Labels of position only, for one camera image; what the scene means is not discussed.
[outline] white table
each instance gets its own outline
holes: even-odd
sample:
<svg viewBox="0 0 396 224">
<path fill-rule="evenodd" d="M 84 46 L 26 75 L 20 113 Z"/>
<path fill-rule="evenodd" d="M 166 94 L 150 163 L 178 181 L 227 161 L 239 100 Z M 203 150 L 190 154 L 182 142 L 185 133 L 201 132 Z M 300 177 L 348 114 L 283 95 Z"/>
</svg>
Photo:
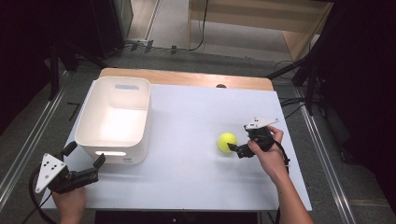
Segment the white table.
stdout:
<svg viewBox="0 0 396 224">
<path fill-rule="evenodd" d="M 103 210 L 262 211 L 278 208 L 275 185 L 258 158 L 238 159 L 217 148 L 221 133 L 238 145 L 254 117 L 279 118 L 290 177 L 312 210 L 290 134 L 274 91 L 151 85 L 152 122 L 148 155 L 137 165 L 104 164 L 99 182 L 87 186 L 87 208 Z M 76 126 L 67 142 L 74 140 Z M 65 160 L 70 170 L 92 167 L 78 147 Z M 49 200 L 43 208 L 54 208 Z"/>
</svg>

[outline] white storage bin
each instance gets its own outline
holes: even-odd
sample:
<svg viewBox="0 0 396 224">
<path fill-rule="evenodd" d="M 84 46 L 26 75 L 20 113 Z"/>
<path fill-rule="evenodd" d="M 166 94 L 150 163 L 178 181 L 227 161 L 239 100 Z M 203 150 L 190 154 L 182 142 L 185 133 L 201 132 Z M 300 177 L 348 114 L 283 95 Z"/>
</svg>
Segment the white storage bin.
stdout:
<svg viewBox="0 0 396 224">
<path fill-rule="evenodd" d="M 76 142 L 93 159 L 139 163 L 146 158 L 150 129 L 150 83 L 137 77 L 100 77 L 82 108 Z"/>
</svg>

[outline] hand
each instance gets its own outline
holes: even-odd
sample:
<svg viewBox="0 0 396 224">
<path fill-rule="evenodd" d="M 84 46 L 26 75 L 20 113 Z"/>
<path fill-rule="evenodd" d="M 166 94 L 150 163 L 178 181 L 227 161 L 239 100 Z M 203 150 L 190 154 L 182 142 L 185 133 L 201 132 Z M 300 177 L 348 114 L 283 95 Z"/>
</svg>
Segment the hand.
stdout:
<svg viewBox="0 0 396 224">
<path fill-rule="evenodd" d="M 274 140 L 278 143 L 282 142 L 283 131 L 273 126 L 268 126 L 268 130 L 273 133 Z M 257 155 L 265 173 L 271 177 L 276 185 L 278 185 L 282 179 L 289 178 L 285 162 L 283 161 L 282 150 L 276 144 L 273 144 L 266 152 L 262 151 L 259 145 L 254 141 L 249 140 L 247 145 L 250 150 Z"/>
<path fill-rule="evenodd" d="M 61 214 L 61 224 L 76 224 L 82 220 L 87 203 L 84 187 L 64 194 L 52 192 L 52 198 Z"/>
</svg>

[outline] wooden table edge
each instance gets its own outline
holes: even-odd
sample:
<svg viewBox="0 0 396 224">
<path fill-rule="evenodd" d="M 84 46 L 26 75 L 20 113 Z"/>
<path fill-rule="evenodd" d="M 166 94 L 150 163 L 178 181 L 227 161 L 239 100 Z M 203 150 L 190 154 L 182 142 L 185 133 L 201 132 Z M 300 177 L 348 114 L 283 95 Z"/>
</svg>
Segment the wooden table edge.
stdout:
<svg viewBox="0 0 396 224">
<path fill-rule="evenodd" d="M 99 77 L 141 77 L 152 84 L 217 87 L 230 89 L 273 91 L 270 79 L 265 77 L 239 77 L 206 73 L 188 73 L 148 69 L 105 68 Z"/>
</svg>

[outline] yellow ball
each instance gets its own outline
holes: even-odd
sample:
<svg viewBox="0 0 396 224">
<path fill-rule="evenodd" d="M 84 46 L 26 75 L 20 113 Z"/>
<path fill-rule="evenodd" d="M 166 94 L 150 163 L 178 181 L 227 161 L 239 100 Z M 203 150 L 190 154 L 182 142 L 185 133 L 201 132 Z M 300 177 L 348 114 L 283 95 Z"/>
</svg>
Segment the yellow ball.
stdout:
<svg viewBox="0 0 396 224">
<path fill-rule="evenodd" d="M 228 143 L 237 145 L 236 136 L 233 133 L 222 133 L 218 139 L 219 149 L 223 152 L 231 152 Z"/>
</svg>

